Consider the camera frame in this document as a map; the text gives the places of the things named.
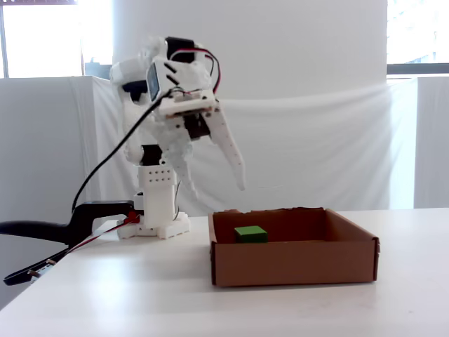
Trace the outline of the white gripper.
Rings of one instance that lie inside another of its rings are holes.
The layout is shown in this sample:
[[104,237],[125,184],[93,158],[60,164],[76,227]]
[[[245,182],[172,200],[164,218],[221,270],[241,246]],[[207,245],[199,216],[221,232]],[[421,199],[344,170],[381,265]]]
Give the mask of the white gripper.
[[237,187],[241,191],[245,190],[245,163],[219,107],[205,113],[205,119],[201,113],[182,115],[174,119],[157,119],[157,142],[192,199],[197,198],[197,191],[188,164],[188,158],[192,154],[191,142],[205,136],[210,136],[221,149],[232,169]]

